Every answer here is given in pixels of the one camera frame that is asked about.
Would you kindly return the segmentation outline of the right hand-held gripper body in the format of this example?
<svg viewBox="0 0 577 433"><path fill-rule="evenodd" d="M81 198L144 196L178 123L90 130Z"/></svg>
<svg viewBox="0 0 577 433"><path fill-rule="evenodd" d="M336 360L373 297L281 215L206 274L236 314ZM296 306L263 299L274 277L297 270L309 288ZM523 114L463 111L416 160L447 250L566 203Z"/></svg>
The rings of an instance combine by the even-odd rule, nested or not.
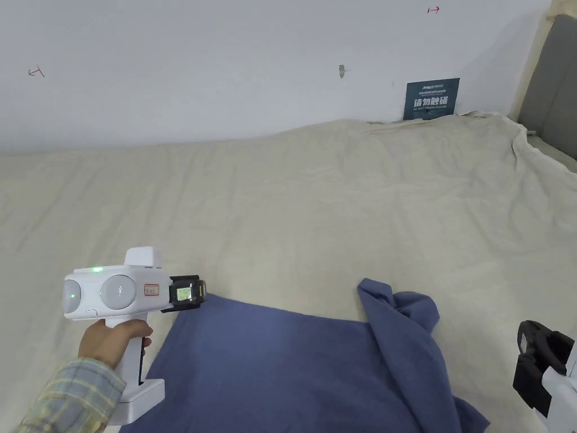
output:
<svg viewBox="0 0 577 433"><path fill-rule="evenodd" d="M548 366L540 379L535 411L548 432L576 432L576 342L566 361L547 339L538 339L537 348Z"/></svg>

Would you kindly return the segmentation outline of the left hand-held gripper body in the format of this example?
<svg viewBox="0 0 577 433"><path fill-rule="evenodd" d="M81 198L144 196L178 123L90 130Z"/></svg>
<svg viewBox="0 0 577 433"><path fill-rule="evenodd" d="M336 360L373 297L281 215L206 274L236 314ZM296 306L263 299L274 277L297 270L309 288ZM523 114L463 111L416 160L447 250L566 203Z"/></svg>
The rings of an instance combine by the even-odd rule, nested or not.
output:
<svg viewBox="0 0 577 433"><path fill-rule="evenodd" d="M161 252L152 246L130 248L122 265L75 269L66 276L63 311L69 320L104 319L109 328L169 307L171 279ZM135 422L165 398L162 379L141 377L142 338L129 341L116 372L127 386L110 419L112 426Z"/></svg>

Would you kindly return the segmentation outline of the person's left hand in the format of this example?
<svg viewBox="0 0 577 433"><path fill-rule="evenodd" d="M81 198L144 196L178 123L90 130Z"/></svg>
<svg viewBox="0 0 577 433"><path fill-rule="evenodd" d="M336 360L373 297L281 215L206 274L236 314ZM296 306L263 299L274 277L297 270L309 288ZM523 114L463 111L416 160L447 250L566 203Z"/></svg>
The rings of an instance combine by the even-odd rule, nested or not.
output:
<svg viewBox="0 0 577 433"><path fill-rule="evenodd" d="M86 329L79 343L78 357L96 360L115 370L131 340L139 339L148 347L152 334L153 329L144 320L128 320L109 328L102 319Z"/></svg>

